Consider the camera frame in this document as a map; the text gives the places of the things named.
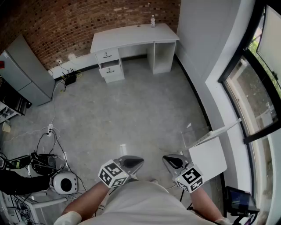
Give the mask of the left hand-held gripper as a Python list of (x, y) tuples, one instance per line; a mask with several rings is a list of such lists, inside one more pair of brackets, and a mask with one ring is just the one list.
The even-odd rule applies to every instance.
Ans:
[(115, 160), (109, 160), (100, 168), (98, 177), (108, 187), (122, 186), (132, 178), (143, 166), (144, 159), (138, 156), (122, 156)]

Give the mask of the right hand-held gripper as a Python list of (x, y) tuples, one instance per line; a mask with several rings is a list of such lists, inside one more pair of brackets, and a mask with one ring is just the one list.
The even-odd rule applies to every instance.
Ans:
[(169, 173), (173, 174), (175, 170), (177, 171), (178, 175), (173, 177), (173, 181), (176, 185), (192, 193), (203, 185), (203, 174), (197, 165), (188, 168), (188, 166), (190, 166), (190, 160), (184, 155), (176, 154), (176, 157), (178, 159), (177, 164), (177, 159), (173, 154), (164, 155), (162, 161)]

